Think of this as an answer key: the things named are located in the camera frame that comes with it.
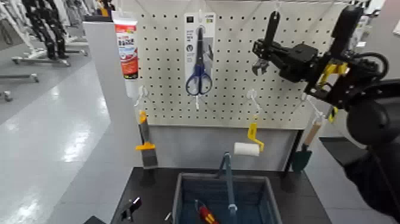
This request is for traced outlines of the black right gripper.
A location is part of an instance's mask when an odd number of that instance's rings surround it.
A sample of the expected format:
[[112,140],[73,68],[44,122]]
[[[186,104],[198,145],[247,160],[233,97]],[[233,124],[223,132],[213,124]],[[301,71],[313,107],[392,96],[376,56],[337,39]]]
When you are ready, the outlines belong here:
[[317,48],[304,43],[285,49],[279,43],[273,43],[269,47],[264,43],[264,39],[257,39],[254,42],[252,52],[258,59],[270,60],[280,68],[279,76],[291,82],[304,80],[313,61],[318,56]]

